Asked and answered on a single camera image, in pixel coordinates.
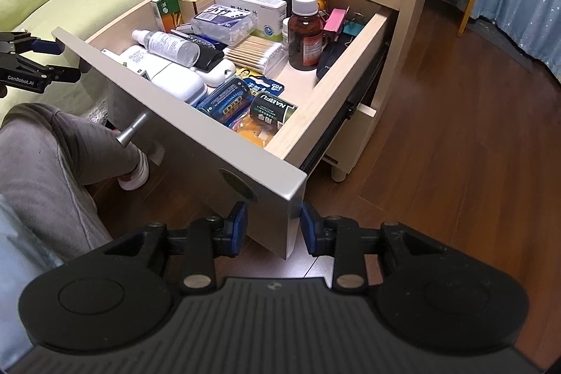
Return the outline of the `white plastic case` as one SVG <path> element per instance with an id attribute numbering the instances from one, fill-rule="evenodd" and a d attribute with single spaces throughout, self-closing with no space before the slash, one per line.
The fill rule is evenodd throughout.
<path id="1" fill-rule="evenodd" d="M 221 60 L 208 72 L 170 63 L 151 79 L 151 83 L 176 99 L 196 106 L 208 95 L 208 91 L 218 88 L 236 72 L 236 66 L 227 59 Z"/>

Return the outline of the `pink binder clip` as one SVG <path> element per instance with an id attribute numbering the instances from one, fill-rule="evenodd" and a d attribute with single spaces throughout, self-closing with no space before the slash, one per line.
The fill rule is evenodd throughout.
<path id="1" fill-rule="evenodd" d="M 323 26 L 323 33 L 330 41 L 338 40 L 346 22 L 348 8 L 333 8 Z"/>

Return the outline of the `orange round container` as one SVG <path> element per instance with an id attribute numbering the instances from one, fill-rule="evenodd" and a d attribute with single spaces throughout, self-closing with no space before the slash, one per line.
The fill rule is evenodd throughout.
<path id="1" fill-rule="evenodd" d="M 327 12 L 329 8 L 328 0 L 318 0 L 318 10 L 322 12 Z"/>

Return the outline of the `white shoe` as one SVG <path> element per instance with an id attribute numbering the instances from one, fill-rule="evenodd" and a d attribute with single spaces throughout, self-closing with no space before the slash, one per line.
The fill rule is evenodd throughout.
<path id="1" fill-rule="evenodd" d="M 146 184 L 149 179 L 148 157 L 140 149 L 138 149 L 138 156 L 138 163 L 133 171 L 118 177 L 118 184 L 124 191 L 135 191 Z"/>

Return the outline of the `brown medicine bottle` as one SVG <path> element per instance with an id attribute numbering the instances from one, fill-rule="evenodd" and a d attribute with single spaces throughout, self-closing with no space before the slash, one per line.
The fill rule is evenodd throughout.
<path id="1" fill-rule="evenodd" d="M 323 47 L 323 21 L 318 0 L 291 0 L 292 15 L 288 21 L 288 60 L 297 70 L 308 71 L 318 66 Z"/>

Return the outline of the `white tube bottle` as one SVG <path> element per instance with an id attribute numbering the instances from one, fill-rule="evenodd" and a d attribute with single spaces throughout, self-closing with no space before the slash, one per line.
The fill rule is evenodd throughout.
<path id="1" fill-rule="evenodd" d="M 101 52 L 116 63 L 125 66 L 149 81 L 152 81 L 171 63 L 166 59 L 147 52 L 141 46 L 129 47 L 121 54 L 116 54 L 107 48 L 103 48 Z"/>

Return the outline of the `clear pack cotton swabs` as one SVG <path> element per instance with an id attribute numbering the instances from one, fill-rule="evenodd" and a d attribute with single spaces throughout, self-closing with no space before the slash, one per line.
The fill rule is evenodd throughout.
<path id="1" fill-rule="evenodd" d="M 235 47 L 226 47 L 223 53 L 237 69 L 252 70 L 268 78 L 279 75 L 288 57 L 283 43 L 252 35 Z"/>

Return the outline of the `black case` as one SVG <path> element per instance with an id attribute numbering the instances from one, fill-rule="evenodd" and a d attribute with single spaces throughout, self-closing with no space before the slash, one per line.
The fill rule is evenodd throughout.
<path id="1" fill-rule="evenodd" d="M 173 29 L 171 33 L 186 39 L 188 42 L 200 48 L 200 55 L 196 63 L 194 63 L 194 66 L 197 69 L 203 70 L 203 72 L 209 72 L 224 58 L 223 50 L 218 49 L 218 47 L 203 37 L 196 34 L 180 32 L 175 29 Z"/>

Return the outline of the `black glossy device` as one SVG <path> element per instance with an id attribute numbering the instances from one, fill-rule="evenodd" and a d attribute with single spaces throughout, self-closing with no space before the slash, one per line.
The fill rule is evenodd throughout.
<path id="1" fill-rule="evenodd" d="M 319 81 L 332 68 L 338 58 L 342 56 L 342 53 L 350 46 L 353 40 L 354 37 L 352 35 L 342 32 L 342 34 L 338 35 L 337 40 L 331 41 L 326 45 L 322 55 L 319 57 L 316 70 L 316 76 Z"/>

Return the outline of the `clear spray bottle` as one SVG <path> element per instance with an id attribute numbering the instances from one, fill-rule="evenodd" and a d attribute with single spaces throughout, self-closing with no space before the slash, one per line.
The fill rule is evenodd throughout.
<path id="1" fill-rule="evenodd" d="M 146 29 L 134 29 L 131 37 L 148 53 L 167 59 L 180 66 L 192 67 L 201 56 L 201 49 L 179 36 Z"/>

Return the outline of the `blue large battery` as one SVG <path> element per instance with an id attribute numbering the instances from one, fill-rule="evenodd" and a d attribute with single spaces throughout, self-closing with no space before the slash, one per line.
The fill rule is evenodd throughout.
<path id="1" fill-rule="evenodd" d="M 247 83 L 233 77 L 199 102 L 197 109 L 214 121 L 228 125 L 250 106 L 252 99 Z"/>

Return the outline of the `teal binder clip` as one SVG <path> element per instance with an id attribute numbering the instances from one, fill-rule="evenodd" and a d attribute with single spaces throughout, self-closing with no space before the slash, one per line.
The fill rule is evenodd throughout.
<path id="1" fill-rule="evenodd" d="M 359 12 L 354 12 L 344 23 L 343 32 L 351 37 L 357 37 L 364 29 L 367 19 Z"/>

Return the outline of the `black green battery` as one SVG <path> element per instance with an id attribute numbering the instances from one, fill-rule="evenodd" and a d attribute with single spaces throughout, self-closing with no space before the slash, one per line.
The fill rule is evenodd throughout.
<path id="1" fill-rule="evenodd" d="M 263 122 L 279 130 L 297 109 L 298 106 L 290 102 L 267 92 L 261 92 L 253 99 L 249 114 L 254 121 Z"/>

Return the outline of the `white medicine box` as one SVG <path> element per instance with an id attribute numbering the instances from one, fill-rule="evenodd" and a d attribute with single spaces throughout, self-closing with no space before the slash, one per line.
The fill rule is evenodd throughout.
<path id="1" fill-rule="evenodd" d="M 254 36 L 272 42 L 282 41 L 282 22 L 286 18 L 287 3 L 283 0 L 215 0 L 215 3 L 230 8 L 251 11 L 257 18 Z"/>

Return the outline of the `person leg grey trousers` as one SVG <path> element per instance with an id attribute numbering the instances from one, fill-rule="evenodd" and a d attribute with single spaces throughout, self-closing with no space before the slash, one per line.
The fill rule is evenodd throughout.
<path id="1" fill-rule="evenodd" d="M 1 125 L 1 194 L 62 260 L 111 241 L 87 186 L 133 171 L 138 148 L 114 131 L 42 103 L 20 103 Z"/>

